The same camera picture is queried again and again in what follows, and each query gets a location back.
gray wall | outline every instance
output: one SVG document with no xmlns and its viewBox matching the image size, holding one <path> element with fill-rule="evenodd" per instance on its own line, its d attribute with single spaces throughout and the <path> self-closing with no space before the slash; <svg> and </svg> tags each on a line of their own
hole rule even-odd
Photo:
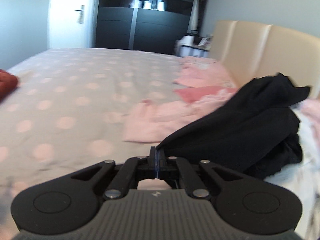
<svg viewBox="0 0 320 240">
<path fill-rule="evenodd" d="M 48 48 L 49 0 L 0 0 L 0 69 Z"/>
<path fill-rule="evenodd" d="M 208 0 L 202 35 L 220 19 L 274 24 L 320 37 L 320 0 Z"/>
</svg>

black garment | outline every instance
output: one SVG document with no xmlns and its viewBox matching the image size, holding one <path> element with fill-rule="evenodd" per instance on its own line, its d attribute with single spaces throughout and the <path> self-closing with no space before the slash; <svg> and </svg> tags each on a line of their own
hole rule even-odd
<svg viewBox="0 0 320 240">
<path fill-rule="evenodd" d="M 282 74 L 255 78 L 224 106 L 165 138 L 157 149 L 198 163 L 206 159 L 263 179 L 302 161 L 299 119 L 289 106 L 308 97 Z"/>
</svg>

door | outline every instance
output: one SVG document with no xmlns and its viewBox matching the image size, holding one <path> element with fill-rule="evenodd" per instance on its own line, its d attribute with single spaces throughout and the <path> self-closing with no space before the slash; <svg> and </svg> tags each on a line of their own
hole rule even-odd
<svg viewBox="0 0 320 240">
<path fill-rule="evenodd" d="M 94 0 L 50 0 L 50 49 L 91 47 Z"/>
</svg>

wardrobe door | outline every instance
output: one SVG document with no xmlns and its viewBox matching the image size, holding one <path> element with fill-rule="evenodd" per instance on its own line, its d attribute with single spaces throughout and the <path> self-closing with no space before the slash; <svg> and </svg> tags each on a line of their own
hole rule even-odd
<svg viewBox="0 0 320 240">
<path fill-rule="evenodd" d="M 133 0 L 100 0 L 96 48 L 128 49 Z"/>
<path fill-rule="evenodd" d="M 172 54 L 187 34 L 194 0 L 140 0 L 133 49 Z"/>
</svg>

bedsheet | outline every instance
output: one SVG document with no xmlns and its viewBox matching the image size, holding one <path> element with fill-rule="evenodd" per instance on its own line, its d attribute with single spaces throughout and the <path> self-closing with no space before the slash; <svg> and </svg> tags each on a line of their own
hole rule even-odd
<svg viewBox="0 0 320 240">
<path fill-rule="evenodd" d="M 175 56 L 116 49 L 48 50 L 10 69 L 21 83 L 0 104 L 0 240 L 18 232 L 10 204 L 23 189 L 105 159 L 122 163 L 148 155 L 155 144 L 122 141 L 124 118 L 145 98 L 157 104 L 179 100 L 172 91 L 181 88 L 172 84 L 179 70 Z M 306 163 L 289 179 L 276 175 L 271 181 L 302 198 L 302 237 L 315 193 L 302 185 L 311 176 Z"/>
</svg>

